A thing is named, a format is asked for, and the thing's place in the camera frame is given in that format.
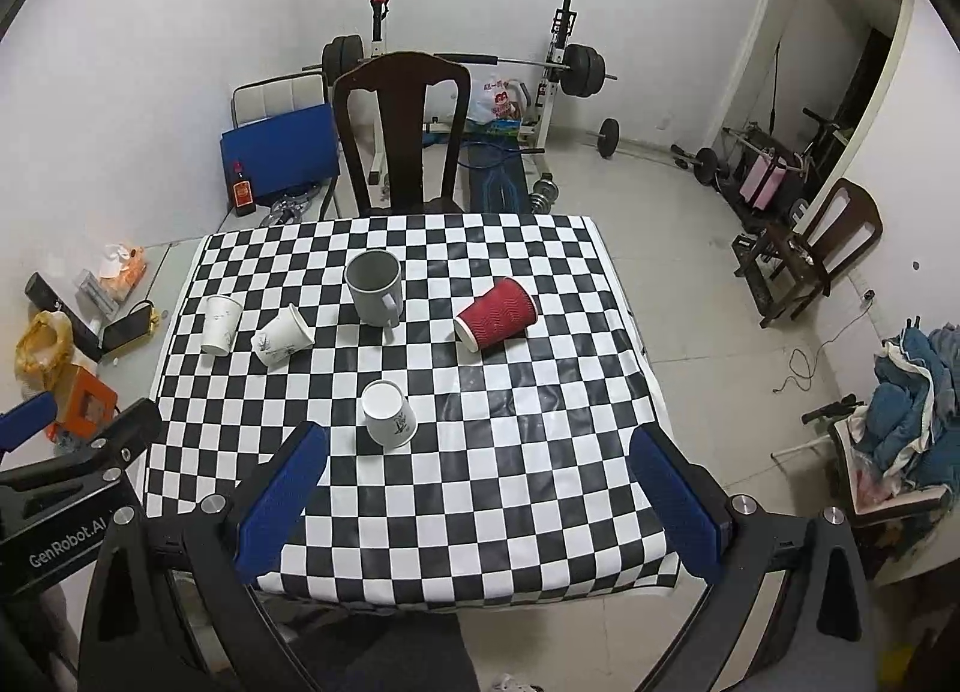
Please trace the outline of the white bird-print paper cup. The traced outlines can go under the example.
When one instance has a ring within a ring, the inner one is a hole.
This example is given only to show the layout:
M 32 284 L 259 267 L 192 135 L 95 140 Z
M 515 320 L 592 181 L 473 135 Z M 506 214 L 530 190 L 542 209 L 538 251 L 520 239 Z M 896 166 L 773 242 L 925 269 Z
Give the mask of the white bird-print paper cup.
M 368 434 L 384 450 L 407 444 L 416 434 L 418 421 L 405 393 L 389 380 L 376 380 L 359 397 Z

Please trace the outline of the upright white paper cup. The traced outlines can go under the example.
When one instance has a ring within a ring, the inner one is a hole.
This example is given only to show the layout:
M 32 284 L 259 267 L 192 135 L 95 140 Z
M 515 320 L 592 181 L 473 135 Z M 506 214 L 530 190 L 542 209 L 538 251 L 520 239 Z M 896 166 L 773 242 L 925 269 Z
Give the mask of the upright white paper cup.
M 203 327 L 200 350 L 209 356 L 229 356 L 235 346 L 242 305 L 231 296 L 210 296 L 202 304 Z

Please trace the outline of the lying white paper cup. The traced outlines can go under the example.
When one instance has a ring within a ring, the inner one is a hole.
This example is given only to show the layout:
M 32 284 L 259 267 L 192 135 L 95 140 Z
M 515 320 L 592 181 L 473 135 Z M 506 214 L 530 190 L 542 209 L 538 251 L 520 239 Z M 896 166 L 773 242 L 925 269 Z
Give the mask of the lying white paper cup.
M 314 328 L 309 327 L 296 305 L 286 305 L 252 336 L 252 353 L 267 369 L 281 366 L 313 346 Z

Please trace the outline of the orange box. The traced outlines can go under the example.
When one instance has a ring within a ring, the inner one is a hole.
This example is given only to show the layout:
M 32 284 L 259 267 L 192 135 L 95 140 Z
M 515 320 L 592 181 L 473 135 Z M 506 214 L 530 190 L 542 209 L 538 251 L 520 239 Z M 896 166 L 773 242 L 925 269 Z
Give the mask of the orange box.
M 82 366 L 65 367 L 52 394 L 57 414 L 46 428 L 49 440 L 62 434 L 91 440 L 117 413 L 117 393 Z

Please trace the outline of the yellow plastic bag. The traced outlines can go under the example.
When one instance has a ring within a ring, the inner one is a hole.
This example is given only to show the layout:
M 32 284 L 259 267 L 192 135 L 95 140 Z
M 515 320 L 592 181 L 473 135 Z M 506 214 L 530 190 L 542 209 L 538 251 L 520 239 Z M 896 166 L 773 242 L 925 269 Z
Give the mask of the yellow plastic bag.
M 14 348 L 14 375 L 26 392 L 48 392 L 73 359 L 73 350 L 67 317 L 37 312 Z

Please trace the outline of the pile of blue clothes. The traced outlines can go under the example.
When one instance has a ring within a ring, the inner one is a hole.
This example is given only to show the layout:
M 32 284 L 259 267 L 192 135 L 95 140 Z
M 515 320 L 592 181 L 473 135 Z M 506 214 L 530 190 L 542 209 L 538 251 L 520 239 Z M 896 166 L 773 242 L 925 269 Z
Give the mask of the pile of blue clothes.
M 856 449 L 884 477 L 958 494 L 958 327 L 912 320 L 874 359 L 877 387 Z

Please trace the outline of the orange snack bag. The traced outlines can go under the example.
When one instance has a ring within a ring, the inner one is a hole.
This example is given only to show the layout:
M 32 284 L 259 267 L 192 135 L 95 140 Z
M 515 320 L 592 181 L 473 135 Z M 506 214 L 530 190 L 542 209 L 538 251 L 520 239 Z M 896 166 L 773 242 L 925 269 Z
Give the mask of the orange snack bag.
M 142 247 L 125 243 L 106 245 L 99 263 L 98 282 L 116 302 L 124 302 L 146 272 Z

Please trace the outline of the side wooden chair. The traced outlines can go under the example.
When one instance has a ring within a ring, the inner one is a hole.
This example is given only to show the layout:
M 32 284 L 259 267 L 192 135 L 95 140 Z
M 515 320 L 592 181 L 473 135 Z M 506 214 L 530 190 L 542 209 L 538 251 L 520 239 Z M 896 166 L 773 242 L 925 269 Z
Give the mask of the side wooden chair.
M 737 237 L 734 276 L 747 282 L 758 325 L 768 328 L 784 312 L 796 320 L 814 300 L 830 296 L 882 234 L 874 197 L 861 185 L 839 179 L 802 231 L 770 221 L 758 236 Z

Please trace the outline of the dark sauce bottle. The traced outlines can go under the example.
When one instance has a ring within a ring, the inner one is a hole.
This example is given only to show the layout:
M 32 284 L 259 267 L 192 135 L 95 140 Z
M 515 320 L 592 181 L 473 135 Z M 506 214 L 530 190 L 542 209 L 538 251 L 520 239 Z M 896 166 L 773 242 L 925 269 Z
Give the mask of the dark sauce bottle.
M 252 215 L 257 210 L 254 188 L 240 160 L 234 160 L 229 166 L 228 190 L 231 208 L 236 216 Z

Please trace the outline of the grey mug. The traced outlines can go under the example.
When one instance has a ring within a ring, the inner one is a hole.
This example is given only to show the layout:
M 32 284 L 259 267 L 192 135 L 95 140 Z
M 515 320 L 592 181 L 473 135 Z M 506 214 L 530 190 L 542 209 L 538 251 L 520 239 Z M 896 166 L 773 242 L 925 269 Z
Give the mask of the grey mug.
M 364 250 L 350 260 L 345 273 L 359 320 L 371 327 L 395 328 L 404 312 L 402 265 L 386 249 Z

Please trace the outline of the checkered tablecloth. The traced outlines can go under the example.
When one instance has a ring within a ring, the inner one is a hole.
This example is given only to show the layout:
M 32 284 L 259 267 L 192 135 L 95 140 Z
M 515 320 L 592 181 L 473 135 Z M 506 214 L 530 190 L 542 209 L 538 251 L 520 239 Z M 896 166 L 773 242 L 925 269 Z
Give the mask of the checkered tablecloth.
M 345 268 L 402 265 L 395 328 L 359 320 Z M 454 317 L 501 278 L 539 318 L 471 353 Z M 203 354 L 203 301 L 242 305 L 229 356 Z M 252 336 L 296 305 L 314 346 L 267 369 Z M 389 380 L 416 434 L 384 450 L 359 397 Z M 596 223 L 579 215 L 381 216 L 204 237 L 172 312 L 145 461 L 149 515 L 195 509 L 304 421 L 329 460 L 263 591 L 361 609 L 514 606 L 670 588 L 679 561 L 631 477 L 633 431 L 665 414 Z

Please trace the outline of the blue cushion pad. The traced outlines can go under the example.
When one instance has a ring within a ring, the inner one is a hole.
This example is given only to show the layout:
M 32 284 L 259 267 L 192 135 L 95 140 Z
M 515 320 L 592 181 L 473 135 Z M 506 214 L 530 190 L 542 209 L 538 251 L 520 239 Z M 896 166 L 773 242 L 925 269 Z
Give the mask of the blue cushion pad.
M 338 176 L 337 137 L 329 104 L 228 130 L 221 135 L 220 151 L 226 190 L 229 166 L 240 160 L 256 203 Z

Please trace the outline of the dark wooden chair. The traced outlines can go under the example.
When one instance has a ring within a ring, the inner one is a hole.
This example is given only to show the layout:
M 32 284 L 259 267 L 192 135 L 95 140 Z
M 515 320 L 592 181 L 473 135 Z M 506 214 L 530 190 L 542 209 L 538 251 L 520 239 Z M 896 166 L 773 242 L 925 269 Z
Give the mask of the dark wooden chair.
M 423 172 L 423 114 L 427 89 L 444 82 L 457 86 L 457 101 L 449 128 L 441 192 L 438 197 L 427 200 Z M 374 215 L 447 215 L 462 211 L 454 201 L 454 188 L 460 145 L 466 132 L 471 86 L 470 73 L 464 65 L 426 52 L 381 55 L 338 78 L 334 83 L 332 110 L 355 195 L 356 210 L 361 218 Z M 348 110 L 348 98 L 355 91 L 366 91 L 377 98 L 386 146 L 387 172 L 391 181 L 387 208 L 376 208 L 371 203 L 366 172 L 361 164 Z

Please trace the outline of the weight bench rack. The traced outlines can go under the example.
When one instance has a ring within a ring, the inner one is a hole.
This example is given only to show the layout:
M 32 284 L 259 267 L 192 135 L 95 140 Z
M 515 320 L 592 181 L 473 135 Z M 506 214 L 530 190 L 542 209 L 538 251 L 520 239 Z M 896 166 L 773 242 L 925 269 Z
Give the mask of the weight bench rack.
M 373 26 L 371 26 L 371 57 L 381 57 L 386 55 L 387 46 L 384 41 L 384 21 L 389 15 L 389 0 L 370 0 L 371 11 L 373 12 Z M 452 60 L 462 65 L 485 65 L 485 67 L 496 67 L 496 65 L 527 65 L 528 67 L 542 68 L 544 75 L 540 78 L 537 85 L 537 91 L 534 96 L 530 96 L 525 86 L 521 88 L 521 93 L 527 94 L 527 112 L 526 117 L 519 125 L 519 140 L 523 140 L 527 145 L 521 145 L 524 151 L 530 151 L 534 148 L 544 148 L 547 143 L 548 130 L 550 130 L 551 117 L 555 109 L 556 98 L 562 91 L 562 75 L 560 70 L 563 68 L 563 55 L 568 47 L 569 36 L 573 34 L 574 25 L 576 25 L 576 11 L 573 10 L 573 0 L 563 0 L 562 4 L 555 10 L 550 27 L 550 44 L 548 44 L 545 60 L 521 60 L 510 59 L 509 57 L 498 57 L 493 54 L 464 54 L 464 52 L 454 52 L 454 54 L 438 54 L 443 59 Z M 368 183 L 370 185 L 379 185 L 381 194 L 386 198 L 387 192 L 387 160 L 386 160 L 386 142 L 384 142 L 384 133 L 382 133 L 381 119 L 379 119 L 379 107 L 374 105 L 374 140 L 373 140 L 373 164 L 368 172 Z

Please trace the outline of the red white plastic bag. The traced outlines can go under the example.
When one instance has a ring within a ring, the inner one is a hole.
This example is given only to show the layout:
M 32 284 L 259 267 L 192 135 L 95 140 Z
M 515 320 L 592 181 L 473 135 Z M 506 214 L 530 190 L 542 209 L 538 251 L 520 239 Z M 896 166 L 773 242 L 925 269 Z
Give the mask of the red white plastic bag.
M 526 83 L 517 78 L 491 75 L 473 80 L 467 119 L 478 125 L 498 121 L 522 122 L 530 107 Z

